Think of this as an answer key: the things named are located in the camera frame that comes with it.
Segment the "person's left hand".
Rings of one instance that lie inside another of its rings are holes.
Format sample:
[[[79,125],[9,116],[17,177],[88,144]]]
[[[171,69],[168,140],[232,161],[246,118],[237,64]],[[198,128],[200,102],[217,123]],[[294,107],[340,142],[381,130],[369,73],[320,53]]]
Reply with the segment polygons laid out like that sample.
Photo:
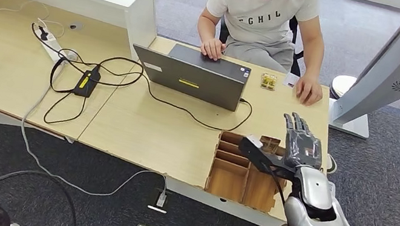
[[[305,74],[296,84],[296,94],[303,105],[316,104],[323,98],[323,90],[316,76]]]

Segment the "person's right hand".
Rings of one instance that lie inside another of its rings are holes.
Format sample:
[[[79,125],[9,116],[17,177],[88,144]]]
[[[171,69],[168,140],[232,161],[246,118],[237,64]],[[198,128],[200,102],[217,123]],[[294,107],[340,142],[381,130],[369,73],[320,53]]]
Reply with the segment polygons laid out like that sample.
[[[203,41],[200,49],[205,57],[217,61],[223,56],[226,45],[217,38],[211,38]]]

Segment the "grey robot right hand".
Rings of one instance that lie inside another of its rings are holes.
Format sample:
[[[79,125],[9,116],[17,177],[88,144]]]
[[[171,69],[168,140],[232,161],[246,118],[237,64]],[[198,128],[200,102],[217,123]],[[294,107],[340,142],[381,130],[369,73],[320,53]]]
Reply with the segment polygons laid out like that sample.
[[[285,165],[290,168],[307,165],[320,170],[323,160],[321,141],[312,134],[306,120],[298,113],[285,113],[284,119],[287,130],[283,156]]]

